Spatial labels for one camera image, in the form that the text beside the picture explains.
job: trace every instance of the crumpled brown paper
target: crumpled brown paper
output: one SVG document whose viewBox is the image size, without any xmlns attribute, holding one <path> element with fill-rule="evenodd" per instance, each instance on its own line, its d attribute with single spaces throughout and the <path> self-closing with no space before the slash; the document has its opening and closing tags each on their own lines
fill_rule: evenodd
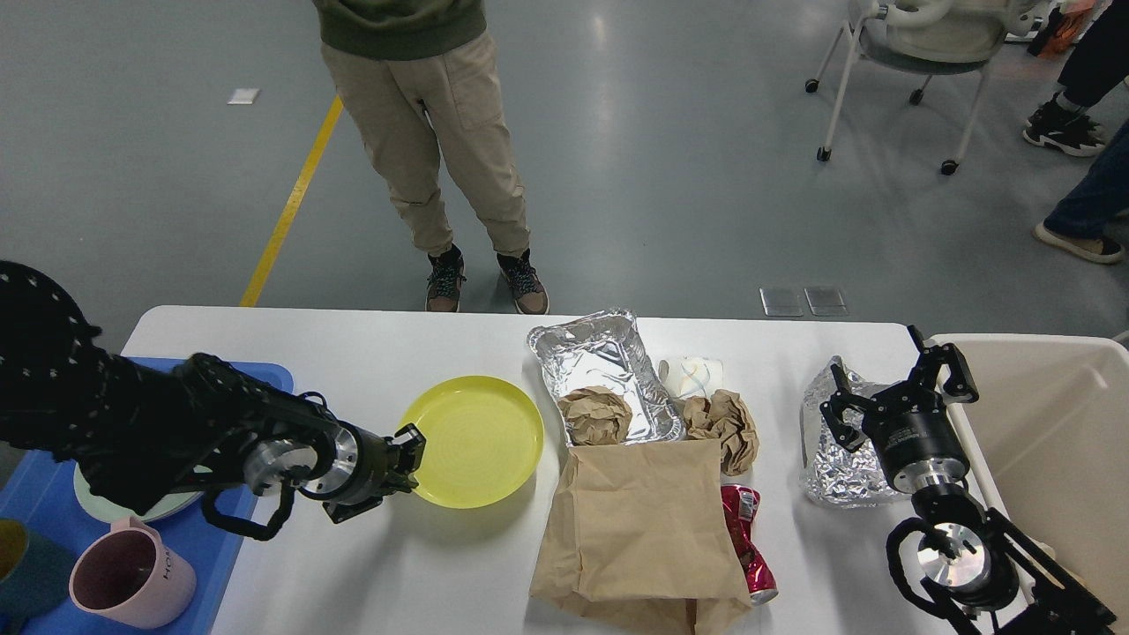
<svg viewBox="0 0 1129 635">
<path fill-rule="evenodd" d="M 714 391 L 714 399 L 691 397 L 682 410 L 690 438 L 721 440 L 721 471 L 739 476 L 749 471 L 756 459 L 760 440 L 756 423 L 741 395 L 727 390 Z"/>
<path fill-rule="evenodd" d="M 557 407 L 576 445 L 611 445 L 628 437 L 631 407 L 604 386 L 574 390 L 560 398 Z"/>
<path fill-rule="evenodd" d="M 637 633 L 719 635 L 752 608 L 717 441 L 570 447 L 530 594 Z"/>
</svg>

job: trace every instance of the shoe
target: shoe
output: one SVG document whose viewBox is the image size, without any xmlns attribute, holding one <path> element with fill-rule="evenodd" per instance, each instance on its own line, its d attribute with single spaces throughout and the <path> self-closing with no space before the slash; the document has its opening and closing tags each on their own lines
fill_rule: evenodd
<svg viewBox="0 0 1129 635">
<path fill-rule="evenodd" d="M 501 275 L 514 295 L 514 306 L 525 315 L 544 315 L 549 313 L 549 294 L 537 278 L 537 270 L 530 264 L 530 250 L 522 258 L 498 254 L 498 266 Z"/>
<path fill-rule="evenodd" d="M 1105 142 L 1091 131 L 1093 120 L 1065 110 L 1054 99 L 1039 106 L 1030 121 L 1023 139 L 1034 146 L 1058 148 L 1073 157 L 1092 157 L 1105 148 Z"/>
<path fill-rule="evenodd" d="M 1047 102 L 1047 104 L 1054 102 L 1054 97 L 1051 97 L 1051 101 Z M 1024 128 L 1031 128 L 1033 122 L 1040 121 L 1042 119 L 1043 108 L 1047 107 L 1047 104 L 1041 104 L 1039 108 L 1036 108 L 1035 112 L 1032 113 L 1032 115 L 1029 116 L 1027 120 L 1023 122 Z M 1097 123 L 1096 121 L 1089 119 L 1089 115 L 1087 115 L 1086 113 L 1082 113 L 1078 116 L 1086 122 L 1086 130 L 1091 134 L 1093 134 L 1095 139 L 1102 142 L 1105 141 L 1105 128 L 1101 123 Z"/>
<path fill-rule="evenodd" d="M 431 261 L 431 275 L 427 278 L 426 311 L 438 313 L 457 313 L 458 294 L 463 290 L 463 253 L 458 247 L 450 249 L 438 258 L 427 256 Z"/>
<path fill-rule="evenodd" d="M 1094 240 L 1071 238 L 1051 232 L 1042 223 L 1035 225 L 1032 234 L 1042 243 L 1073 253 L 1083 260 L 1096 262 L 1097 264 L 1117 264 L 1126 258 L 1124 247 L 1113 238 L 1106 236 Z"/>
</svg>

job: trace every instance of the green sweatshirt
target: green sweatshirt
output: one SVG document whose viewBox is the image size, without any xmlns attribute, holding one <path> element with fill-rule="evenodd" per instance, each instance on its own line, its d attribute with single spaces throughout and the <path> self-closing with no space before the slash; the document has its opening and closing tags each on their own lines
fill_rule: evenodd
<svg viewBox="0 0 1129 635">
<path fill-rule="evenodd" d="M 314 0 L 322 42 L 374 60 L 420 60 L 487 28 L 482 0 Z"/>
</svg>

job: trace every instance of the person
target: person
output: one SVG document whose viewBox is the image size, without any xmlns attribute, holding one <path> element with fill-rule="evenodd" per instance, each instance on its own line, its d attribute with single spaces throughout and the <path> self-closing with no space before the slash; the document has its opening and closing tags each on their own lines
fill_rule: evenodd
<svg viewBox="0 0 1129 635">
<path fill-rule="evenodd" d="M 549 312 L 530 262 L 525 188 L 482 0 L 313 0 L 322 59 L 390 198 L 431 262 L 427 311 L 458 311 L 465 267 L 439 191 L 440 151 L 485 226 L 514 304 Z"/>
<path fill-rule="evenodd" d="M 1124 260 L 1105 225 L 1129 208 L 1129 121 L 1118 130 L 1085 177 L 1035 226 L 1039 241 L 1099 264 Z"/>
<path fill-rule="evenodd" d="M 1129 76 L 1124 37 L 1129 37 L 1129 0 L 1110 0 L 1062 67 L 1059 90 L 1027 119 L 1024 140 L 1075 157 L 1102 151 L 1101 125 L 1086 111 Z"/>
</svg>

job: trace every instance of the yellow floor line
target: yellow floor line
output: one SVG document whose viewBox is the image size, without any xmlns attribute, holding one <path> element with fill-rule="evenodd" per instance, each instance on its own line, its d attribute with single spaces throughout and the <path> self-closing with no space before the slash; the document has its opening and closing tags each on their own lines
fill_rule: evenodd
<svg viewBox="0 0 1129 635">
<path fill-rule="evenodd" d="M 287 200 L 286 207 L 282 208 L 282 216 L 279 217 L 278 224 L 274 225 L 274 232 L 271 234 L 270 240 L 266 241 L 266 249 L 263 250 L 263 255 L 259 259 L 259 266 L 255 267 L 255 272 L 251 276 L 251 284 L 247 285 L 247 290 L 243 292 L 243 299 L 239 301 L 239 306 L 254 306 L 259 304 L 259 296 L 263 293 L 263 286 L 266 284 L 268 276 L 271 275 L 274 261 L 278 260 L 279 251 L 282 249 L 286 235 L 290 232 L 294 217 L 298 215 L 301 199 L 306 197 L 306 188 L 309 186 L 309 181 L 314 177 L 314 173 L 317 172 L 317 164 L 322 160 L 322 155 L 325 153 L 325 146 L 330 142 L 330 137 L 333 136 L 333 128 L 336 125 L 340 114 L 341 98 L 334 97 L 333 104 L 330 105 L 330 112 L 325 113 L 325 121 L 322 122 L 322 129 L 317 131 L 317 138 L 314 139 L 314 147 L 309 149 L 309 154 L 306 156 L 306 164 L 301 166 L 298 181 L 295 182 L 294 189 L 290 190 L 290 198 Z"/>
</svg>

